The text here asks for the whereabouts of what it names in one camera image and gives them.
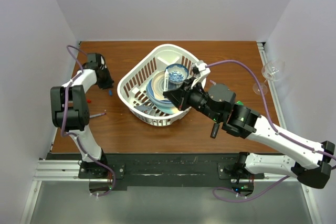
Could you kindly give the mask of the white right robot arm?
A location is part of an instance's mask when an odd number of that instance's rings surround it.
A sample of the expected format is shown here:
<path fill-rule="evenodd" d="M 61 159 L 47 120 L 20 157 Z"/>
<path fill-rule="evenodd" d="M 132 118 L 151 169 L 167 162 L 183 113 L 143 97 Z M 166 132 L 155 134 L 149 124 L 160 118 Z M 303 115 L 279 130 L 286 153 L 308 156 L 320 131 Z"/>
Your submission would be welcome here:
<path fill-rule="evenodd" d="M 193 81 L 187 79 L 180 87 L 164 91 L 164 97 L 180 111 L 192 107 L 210 118 L 214 122 L 212 138 L 222 129 L 229 135 L 262 143 L 279 152 L 278 155 L 241 152 L 237 162 L 224 169 L 226 173 L 237 179 L 270 173 L 293 177 L 315 189 L 325 187 L 332 171 L 333 143 L 310 141 L 269 122 L 260 113 L 237 104 L 236 94 L 224 84 L 204 91 L 200 83 L 193 84 Z"/>

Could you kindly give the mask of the blue rimmed plate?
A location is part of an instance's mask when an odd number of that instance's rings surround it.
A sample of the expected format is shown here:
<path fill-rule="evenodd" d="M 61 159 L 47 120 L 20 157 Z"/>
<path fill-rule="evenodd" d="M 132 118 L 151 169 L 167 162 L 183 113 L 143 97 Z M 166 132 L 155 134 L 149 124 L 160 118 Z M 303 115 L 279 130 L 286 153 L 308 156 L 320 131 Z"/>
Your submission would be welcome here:
<path fill-rule="evenodd" d="M 154 91 L 152 89 L 152 80 L 150 80 L 146 86 L 146 93 L 154 104 L 158 106 L 166 107 L 166 108 L 174 107 L 174 105 L 171 103 L 170 100 L 158 100 L 157 98 L 155 98 Z"/>

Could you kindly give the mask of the purple pen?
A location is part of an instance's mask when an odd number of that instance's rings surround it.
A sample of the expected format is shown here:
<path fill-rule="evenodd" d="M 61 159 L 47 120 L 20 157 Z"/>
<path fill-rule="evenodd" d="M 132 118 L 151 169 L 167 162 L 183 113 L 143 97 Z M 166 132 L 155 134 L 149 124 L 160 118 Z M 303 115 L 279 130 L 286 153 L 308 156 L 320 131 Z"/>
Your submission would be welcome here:
<path fill-rule="evenodd" d="M 100 117 L 100 116 L 104 116 L 104 115 L 106 115 L 106 113 L 104 112 L 104 113 L 98 113 L 98 114 L 93 114 L 93 115 L 90 115 L 90 119 L 93 119 L 93 118 L 97 118 L 97 117 Z"/>

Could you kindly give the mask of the blue floral ceramic bowl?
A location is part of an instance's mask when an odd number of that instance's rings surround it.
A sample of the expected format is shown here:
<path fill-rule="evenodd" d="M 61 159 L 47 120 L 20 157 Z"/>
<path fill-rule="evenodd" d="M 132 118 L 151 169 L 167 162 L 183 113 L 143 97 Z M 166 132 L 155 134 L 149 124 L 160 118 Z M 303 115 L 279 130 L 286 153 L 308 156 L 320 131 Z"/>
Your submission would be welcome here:
<path fill-rule="evenodd" d="M 184 65 L 178 63 L 168 65 L 165 68 L 165 72 L 168 73 L 169 82 L 173 84 L 181 84 L 189 76 L 188 69 Z"/>

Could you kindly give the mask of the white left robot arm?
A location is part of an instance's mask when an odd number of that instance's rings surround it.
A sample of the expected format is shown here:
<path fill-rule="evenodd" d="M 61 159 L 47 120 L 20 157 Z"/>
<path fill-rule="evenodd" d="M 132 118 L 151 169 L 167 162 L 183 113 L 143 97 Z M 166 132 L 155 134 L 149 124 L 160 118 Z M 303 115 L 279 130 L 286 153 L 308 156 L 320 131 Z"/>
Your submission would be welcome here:
<path fill-rule="evenodd" d="M 111 78 L 103 55 L 91 53 L 83 69 L 62 86 L 50 89 L 52 122 L 62 136 L 70 136 L 80 150 L 80 171 L 94 178 L 105 178 L 109 165 L 102 148 L 96 143 L 89 127 L 90 112 L 86 92 L 94 85 L 111 89 Z"/>

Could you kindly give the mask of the white plastic dish basket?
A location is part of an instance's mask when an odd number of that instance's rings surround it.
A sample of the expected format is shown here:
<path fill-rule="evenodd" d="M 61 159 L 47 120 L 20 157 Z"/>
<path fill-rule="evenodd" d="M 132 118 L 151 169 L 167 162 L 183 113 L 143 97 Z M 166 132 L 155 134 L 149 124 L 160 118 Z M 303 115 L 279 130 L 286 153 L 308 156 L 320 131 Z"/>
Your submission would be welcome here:
<path fill-rule="evenodd" d="M 148 97 L 146 86 L 159 72 L 165 71 L 168 65 L 174 63 L 184 65 L 189 71 L 189 77 L 192 77 L 192 64 L 198 61 L 192 53 L 179 46 L 173 44 L 157 46 L 121 79 L 117 87 L 118 96 L 141 121 L 153 126 L 171 125 L 183 118 L 190 109 L 172 115 L 160 111 Z M 146 115 L 135 108 L 144 103 L 153 104 L 155 116 Z"/>

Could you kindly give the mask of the white blue marker pen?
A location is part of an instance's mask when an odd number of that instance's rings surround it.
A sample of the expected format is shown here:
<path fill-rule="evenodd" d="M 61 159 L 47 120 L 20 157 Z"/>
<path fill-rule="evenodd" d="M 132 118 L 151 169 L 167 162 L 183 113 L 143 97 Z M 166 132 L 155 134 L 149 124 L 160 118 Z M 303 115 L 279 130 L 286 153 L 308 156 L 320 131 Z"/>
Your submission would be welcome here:
<path fill-rule="evenodd" d="M 167 91 L 169 88 L 169 72 L 167 69 L 165 69 L 165 72 L 164 72 L 164 88 L 163 88 L 163 91 Z"/>

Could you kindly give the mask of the clear wine glass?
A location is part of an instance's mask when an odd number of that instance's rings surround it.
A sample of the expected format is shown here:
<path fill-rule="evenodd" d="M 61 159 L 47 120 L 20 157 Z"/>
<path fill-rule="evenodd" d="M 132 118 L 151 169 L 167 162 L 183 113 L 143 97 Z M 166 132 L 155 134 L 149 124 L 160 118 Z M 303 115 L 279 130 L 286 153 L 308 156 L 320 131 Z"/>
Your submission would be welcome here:
<path fill-rule="evenodd" d="M 268 88 L 266 86 L 266 82 L 271 81 L 271 82 L 276 82 L 279 81 L 283 78 L 285 71 L 285 62 L 279 59 L 272 60 L 268 63 L 266 63 L 262 70 L 261 73 L 263 77 L 265 78 L 264 82 L 260 83 L 260 88 L 258 87 L 258 84 L 253 85 L 253 91 L 257 95 L 266 94 L 268 92 Z"/>

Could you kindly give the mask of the black green highlighter pen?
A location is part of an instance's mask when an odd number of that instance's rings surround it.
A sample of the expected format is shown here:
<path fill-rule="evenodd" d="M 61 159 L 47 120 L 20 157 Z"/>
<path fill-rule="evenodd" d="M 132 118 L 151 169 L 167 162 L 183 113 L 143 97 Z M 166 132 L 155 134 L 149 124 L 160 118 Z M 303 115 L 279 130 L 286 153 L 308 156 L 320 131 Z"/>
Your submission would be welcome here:
<path fill-rule="evenodd" d="M 220 124 L 214 123 L 214 125 L 212 127 L 212 131 L 211 131 L 211 138 L 216 138 L 217 137 L 219 127 L 220 127 Z"/>

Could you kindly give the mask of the cream and teal plate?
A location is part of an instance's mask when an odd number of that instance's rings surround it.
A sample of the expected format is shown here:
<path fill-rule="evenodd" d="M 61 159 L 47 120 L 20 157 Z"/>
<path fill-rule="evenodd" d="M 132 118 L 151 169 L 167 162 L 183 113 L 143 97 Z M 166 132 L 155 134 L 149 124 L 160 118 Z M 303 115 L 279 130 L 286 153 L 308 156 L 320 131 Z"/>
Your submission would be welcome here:
<path fill-rule="evenodd" d="M 154 99 L 153 103 L 160 111 L 166 114 L 172 115 L 180 112 L 168 99 L 163 100 Z"/>

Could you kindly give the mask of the beige blue swirl plate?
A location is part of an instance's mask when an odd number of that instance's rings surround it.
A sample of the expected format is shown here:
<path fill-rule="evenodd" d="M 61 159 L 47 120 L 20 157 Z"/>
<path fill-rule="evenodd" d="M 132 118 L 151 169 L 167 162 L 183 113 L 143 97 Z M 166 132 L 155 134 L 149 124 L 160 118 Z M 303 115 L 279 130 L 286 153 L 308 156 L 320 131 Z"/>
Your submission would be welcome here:
<path fill-rule="evenodd" d="M 176 89 L 180 85 L 181 84 L 173 84 L 169 82 L 168 90 Z M 157 98 L 158 100 L 167 99 L 163 96 L 164 92 L 163 88 L 164 88 L 164 71 L 161 71 L 152 79 L 152 89 L 154 91 L 155 98 Z"/>

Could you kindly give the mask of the grey ceramic mug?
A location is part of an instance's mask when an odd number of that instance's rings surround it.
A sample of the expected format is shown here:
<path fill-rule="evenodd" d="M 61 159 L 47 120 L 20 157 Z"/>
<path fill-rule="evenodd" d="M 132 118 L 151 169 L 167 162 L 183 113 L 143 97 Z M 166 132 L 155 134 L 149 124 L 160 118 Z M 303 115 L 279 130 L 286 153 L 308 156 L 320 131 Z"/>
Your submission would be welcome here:
<path fill-rule="evenodd" d="M 135 108 L 146 115 L 155 116 L 155 109 L 153 108 L 152 103 L 144 103 L 142 105 L 135 106 Z"/>

